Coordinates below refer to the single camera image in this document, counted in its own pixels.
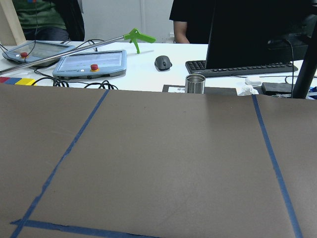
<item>person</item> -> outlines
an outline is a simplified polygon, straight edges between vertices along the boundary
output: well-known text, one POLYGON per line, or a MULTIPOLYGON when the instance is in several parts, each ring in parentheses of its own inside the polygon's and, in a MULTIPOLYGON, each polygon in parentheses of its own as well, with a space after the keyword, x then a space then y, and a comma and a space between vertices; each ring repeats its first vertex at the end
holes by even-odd
POLYGON ((176 43, 208 44, 213 0, 174 0, 169 16, 176 43))
POLYGON ((83 41, 77 0, 12 0, 26 40, 83 41))

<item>black keyboard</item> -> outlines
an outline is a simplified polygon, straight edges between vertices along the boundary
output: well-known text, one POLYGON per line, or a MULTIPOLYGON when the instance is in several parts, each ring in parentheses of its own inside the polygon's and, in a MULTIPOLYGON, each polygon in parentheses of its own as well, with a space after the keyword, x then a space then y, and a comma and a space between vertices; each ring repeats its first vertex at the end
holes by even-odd
POLYGON ((205 60, 187 61, 185 63, 188 72, 198 73, 205 77, 223 77, 233 75, 249 75, 249 74, 264 74, 264 73, 283 73, 293 72, 293 64, 289 63, 272 63, 259 66, 246 66, 237 68, 213 68, 205 69, 205 60))

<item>black t-shirt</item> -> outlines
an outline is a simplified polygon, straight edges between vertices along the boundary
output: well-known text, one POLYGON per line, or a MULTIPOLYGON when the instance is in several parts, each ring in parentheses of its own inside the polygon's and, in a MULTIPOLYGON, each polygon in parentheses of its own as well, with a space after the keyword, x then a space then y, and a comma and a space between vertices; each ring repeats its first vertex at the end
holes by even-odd
POLYGON ((187 22, 192 44, 208 44, 214 0, 174 0, 170 20, 187 22))

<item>green shirt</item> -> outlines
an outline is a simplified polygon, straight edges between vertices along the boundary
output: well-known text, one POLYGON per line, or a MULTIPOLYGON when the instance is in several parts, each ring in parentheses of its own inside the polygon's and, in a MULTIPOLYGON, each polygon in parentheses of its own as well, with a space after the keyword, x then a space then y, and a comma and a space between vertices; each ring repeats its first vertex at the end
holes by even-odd
POLYGON ((56 11, 54 3, 43 0, 37 0, 36 3, 29 3, 27 0, 12 0, 12 2, 23 29, 48 26, 66 29, 64 20, 56 11))

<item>metal cup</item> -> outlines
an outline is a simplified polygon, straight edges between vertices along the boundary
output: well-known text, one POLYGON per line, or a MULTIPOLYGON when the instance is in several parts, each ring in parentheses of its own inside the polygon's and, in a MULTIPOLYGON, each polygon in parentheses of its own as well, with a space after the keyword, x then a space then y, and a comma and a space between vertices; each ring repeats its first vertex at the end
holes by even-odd
POLYGON ((197 73, 186 76, 185 93, 204 93, 206 78, 197 73))

